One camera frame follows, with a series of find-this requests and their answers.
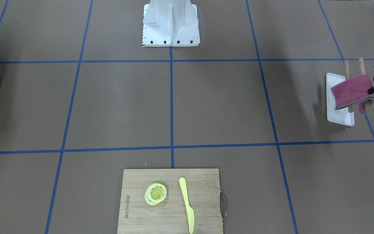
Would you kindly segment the pink microfibre cloth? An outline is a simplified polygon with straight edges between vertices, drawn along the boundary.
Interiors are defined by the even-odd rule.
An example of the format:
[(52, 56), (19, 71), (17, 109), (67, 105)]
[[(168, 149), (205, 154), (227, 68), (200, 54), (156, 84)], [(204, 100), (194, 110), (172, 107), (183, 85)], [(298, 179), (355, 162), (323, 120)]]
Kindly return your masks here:
[(370, 75), (363, 74), (349, 78), (333, 86), (331, 93), (334, 97), (334, 109), (340, 110), (352, 105), (357, 105), (360, 114), (364, 114), (365, 102), (374, 104), (374, 94), (369, 94), (368, 90), (373, 88)]

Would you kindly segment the wooden rack rod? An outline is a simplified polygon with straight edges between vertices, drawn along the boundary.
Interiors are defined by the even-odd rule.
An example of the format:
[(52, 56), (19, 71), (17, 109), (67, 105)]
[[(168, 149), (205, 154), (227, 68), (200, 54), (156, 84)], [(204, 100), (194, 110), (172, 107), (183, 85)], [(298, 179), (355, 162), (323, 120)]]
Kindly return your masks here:
[[(364, 75), (366, 72), (365, 72), (365, 63), (364, 63), (364, 58), (359, 58), (358, 59), (359, 61), (359, 68), (360, 68), (360, 74), (361, 75)], [(365, 107), (365, 111), (370, 111), (371, 109), (371, 105), (370, 105), (370, 100), (366, 100), (363, 102), (364, 104), (364, 107)]]
[[(349, 63), (348, 63), (348, 60), (344, 60), (344, 71), (345, 71), (345, 80), (349, 80), (350, 74), (349, 74)], [(348, 108), (348, 112), (349, 113), (353, 113), (354, 112), (353, 105), (350, 105), (347, 108)]]

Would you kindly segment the white towel rack tray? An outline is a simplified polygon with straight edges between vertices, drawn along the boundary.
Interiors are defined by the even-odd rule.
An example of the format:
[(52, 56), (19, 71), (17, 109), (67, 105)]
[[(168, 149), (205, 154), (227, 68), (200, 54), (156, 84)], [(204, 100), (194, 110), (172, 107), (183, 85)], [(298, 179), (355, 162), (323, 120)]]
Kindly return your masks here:
[(354, 113), (350, 113), (348, 108), (336, 110), (336, 103), (334, 95), (331, 92), (331, 88), (337, 84), (345, 81), (345, 76), (327, 73), (325, 76), (326, 81), (326, 109), (327, 109), (327, 120), (336, 124), (342, 124), (345, 126), (354, 126), (355, 119)]

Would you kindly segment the yellow plastic knife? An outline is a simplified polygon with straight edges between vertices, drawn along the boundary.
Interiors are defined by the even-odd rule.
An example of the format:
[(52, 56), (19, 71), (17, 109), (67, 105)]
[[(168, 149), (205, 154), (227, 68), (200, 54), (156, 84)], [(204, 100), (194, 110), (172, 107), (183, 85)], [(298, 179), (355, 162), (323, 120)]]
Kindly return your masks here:
[(179, 185), (181, 188), (181, 193), (182, 193), (185, 208), (186, 208), (189, 234), (193, 234), (194, 229), (195, 229), (195, 213), (194, 213), (193, 208), (190, 206), (187, 181), (184, 177), (179, 178)]

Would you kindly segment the yellow lemon slices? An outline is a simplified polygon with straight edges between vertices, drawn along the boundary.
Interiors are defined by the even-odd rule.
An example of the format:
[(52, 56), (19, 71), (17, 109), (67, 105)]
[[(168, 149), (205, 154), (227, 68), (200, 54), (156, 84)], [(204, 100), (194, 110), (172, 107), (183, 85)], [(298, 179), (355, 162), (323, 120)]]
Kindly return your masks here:
[(160, 183), (152, 183), (144, 193), (144, 200), (150, 206), (156, 206), (167, 196), (167, 188)]

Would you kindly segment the bamboo cutting board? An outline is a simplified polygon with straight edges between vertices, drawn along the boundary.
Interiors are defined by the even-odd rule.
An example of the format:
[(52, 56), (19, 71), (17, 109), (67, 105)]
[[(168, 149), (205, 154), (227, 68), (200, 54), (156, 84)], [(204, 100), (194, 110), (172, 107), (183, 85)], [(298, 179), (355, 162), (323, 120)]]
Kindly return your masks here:
[[(220, 173), (213, 169), (125, 169), (117, 233), (188, 234), (186, 208), (179, 178), (187, 181), (190, 206), (195, 213), (194, 234), (222, 234)], [(152, 183), (167, 188), (166, 198), (148, 205), (144, 193)]]

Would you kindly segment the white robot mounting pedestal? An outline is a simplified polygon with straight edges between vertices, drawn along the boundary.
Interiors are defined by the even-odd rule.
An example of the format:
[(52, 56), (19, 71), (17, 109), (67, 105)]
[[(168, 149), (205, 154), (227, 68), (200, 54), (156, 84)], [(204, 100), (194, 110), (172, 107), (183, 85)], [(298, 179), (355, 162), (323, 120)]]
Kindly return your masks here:
[(142, 46), (199, 46), (197, 6), (190, 0), (151, 0), (143, 7)]

